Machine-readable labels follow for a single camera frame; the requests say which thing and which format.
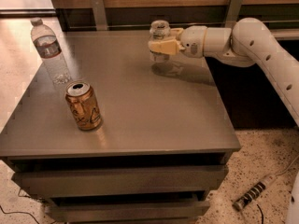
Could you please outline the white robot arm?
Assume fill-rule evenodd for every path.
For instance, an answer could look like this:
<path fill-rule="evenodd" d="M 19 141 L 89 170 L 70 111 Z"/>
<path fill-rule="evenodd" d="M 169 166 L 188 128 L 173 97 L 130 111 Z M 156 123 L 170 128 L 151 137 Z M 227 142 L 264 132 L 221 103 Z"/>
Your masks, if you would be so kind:
<path fill-rule="evenodd" d="M 237 67 L 257 64 L 295 121 L 299 121 L 298 61 L 253 18 L 232 28 L 172 28 L 151 24 L 155 62 L 171 55 L 215 58 Z M 239 131 L 243 145 L 229 161 L 230 174 L 208 194 L 212 207 L 196 224 L 298 224 L 298 131 Z"/>

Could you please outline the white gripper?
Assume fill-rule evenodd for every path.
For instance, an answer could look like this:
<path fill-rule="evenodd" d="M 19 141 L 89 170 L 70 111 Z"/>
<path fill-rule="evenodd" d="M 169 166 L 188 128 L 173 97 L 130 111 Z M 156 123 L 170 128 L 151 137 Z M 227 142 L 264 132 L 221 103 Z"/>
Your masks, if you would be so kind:
<path fill-rule="evenodd" d="M 182 51 L 189 58 L 202 58 L 204 56 L 206 30 L 206 26 L 191 26 L 185 30 L 172 28 L 170 35 L 174 37 L 150 40 L 148 43 L 149 50 L 166 55 L 176 55 Z"/>

